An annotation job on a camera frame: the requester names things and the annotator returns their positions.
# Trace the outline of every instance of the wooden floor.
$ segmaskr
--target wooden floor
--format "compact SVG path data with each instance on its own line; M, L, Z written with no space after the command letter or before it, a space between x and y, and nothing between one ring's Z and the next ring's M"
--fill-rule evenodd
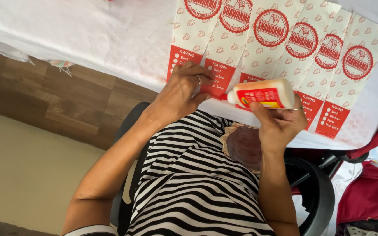
M0 55L0 115L108 149L122 121L157 93L86 67L69 76L48 62L35 66Z

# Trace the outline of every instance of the striped shirt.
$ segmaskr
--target striped shirt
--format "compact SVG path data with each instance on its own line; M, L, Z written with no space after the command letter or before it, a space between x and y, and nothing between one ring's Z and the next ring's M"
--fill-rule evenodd
M258 178L221 151L231 123L196 111L150 139L126 235L275 235L257 204Z

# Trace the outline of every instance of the white glue bottle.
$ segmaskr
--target white glue bottle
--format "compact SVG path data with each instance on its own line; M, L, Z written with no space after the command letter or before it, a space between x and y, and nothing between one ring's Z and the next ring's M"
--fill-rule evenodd
M260 102L267 108L294 109L294 91L284 78L238 83L220 99L249 108L250 102Z

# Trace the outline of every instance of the white tablecloth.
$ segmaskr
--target white tablecloth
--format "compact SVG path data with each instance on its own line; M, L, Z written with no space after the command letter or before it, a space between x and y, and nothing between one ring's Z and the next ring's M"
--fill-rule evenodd
M378 23L378 1L332 1ZM20 55L71 61L159 92L175 13L173 0L0 0L0 45ZM260 126L248 111L218 100L199 108ZM289 147L356 149L370 141L377 127L378 65L335 139L302 131Z

